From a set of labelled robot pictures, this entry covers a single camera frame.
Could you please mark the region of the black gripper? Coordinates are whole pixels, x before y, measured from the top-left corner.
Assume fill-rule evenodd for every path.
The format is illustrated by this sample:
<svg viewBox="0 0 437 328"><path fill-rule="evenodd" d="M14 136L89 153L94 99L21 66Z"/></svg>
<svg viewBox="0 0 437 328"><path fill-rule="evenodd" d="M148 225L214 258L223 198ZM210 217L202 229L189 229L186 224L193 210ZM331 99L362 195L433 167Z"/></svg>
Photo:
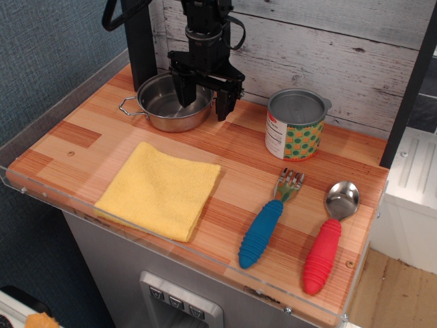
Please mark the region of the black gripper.
<svg viewBox="0 0 437 328"><path fill-rule="evenodd" d="M245 76L229 61L230 48L222 38L190 40L188 51L169 51L170 71L178 101L187 107L196 100L198 85L216 91L216 114L225 121L243 93Z"/></svg>

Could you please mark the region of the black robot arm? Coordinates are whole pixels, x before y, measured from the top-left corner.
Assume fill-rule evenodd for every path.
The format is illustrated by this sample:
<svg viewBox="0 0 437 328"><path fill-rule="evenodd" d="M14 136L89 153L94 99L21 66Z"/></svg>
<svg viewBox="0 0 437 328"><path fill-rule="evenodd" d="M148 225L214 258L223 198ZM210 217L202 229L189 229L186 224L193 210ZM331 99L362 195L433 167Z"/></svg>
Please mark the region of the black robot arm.
<svg viewBox="0 0 437 328"><path fill-rule="evenodd" d="M197 86L216 92L216 114L224 121L242 97L245 76L229 61L246 38L244 24L229 15L231 1L182 1L189 51L170 51L170 72L183 107L197 98Z"/></svg>

